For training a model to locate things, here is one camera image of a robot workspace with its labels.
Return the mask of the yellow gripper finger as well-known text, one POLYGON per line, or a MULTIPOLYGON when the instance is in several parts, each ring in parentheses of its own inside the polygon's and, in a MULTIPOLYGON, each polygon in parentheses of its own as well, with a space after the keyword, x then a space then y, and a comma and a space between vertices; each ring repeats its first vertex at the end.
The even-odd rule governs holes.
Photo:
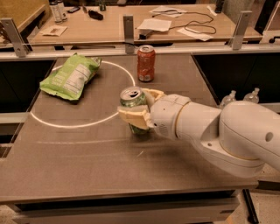
POLYGON ((165 93, 161 90, 143 88, 143 93, 145 94, 147 105, 150 108, 157 100, 165 96, 165 93))
POLYGON ((139 129, 147 130, 151 121, 151 114, 147 105, 135 107, 118 106, 117 111, 123 121, 139 129))

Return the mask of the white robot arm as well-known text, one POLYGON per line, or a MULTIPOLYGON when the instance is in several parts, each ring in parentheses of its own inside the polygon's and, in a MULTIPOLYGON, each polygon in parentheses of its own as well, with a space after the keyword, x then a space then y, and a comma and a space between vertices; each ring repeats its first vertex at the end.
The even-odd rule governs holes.
POLYGON ((134 129, 188 142, 209 163, 251 178, 265 165, 280 170, 280 115, 250 101, 213 108, 156 89, 127 87, 119 116, 134 129))

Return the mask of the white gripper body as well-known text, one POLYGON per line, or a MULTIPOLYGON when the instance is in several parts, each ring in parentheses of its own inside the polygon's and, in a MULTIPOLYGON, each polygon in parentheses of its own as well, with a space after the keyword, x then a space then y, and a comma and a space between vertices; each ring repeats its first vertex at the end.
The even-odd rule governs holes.
POLYGON ((189 97, 169 94, 158 99, 150 108, 151 123, 155 132, 169 139, 176 139, 176 122, 180 111, 189 103, 189 97))

